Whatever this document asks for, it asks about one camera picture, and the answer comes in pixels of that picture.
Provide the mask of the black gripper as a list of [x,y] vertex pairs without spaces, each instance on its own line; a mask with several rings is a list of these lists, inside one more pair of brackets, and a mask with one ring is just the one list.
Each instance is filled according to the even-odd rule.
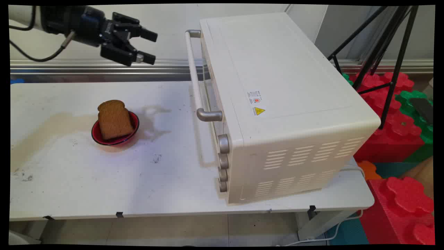
[[[129,33],[130,38],[143,38],[156,42],[157,33],[148,30],[140,24],[138,19],[113,12],[112,21],[114,30]],[[154,65],[156,56],[139,51],[130,44],[117,47],[112,44],[112,35],[109,28],[112,21],[106,19],[105,13],[90,6],[68,6],[67,8],[67,38],[82,44],[100,48],[101,57],[124,66],[133,63]]]

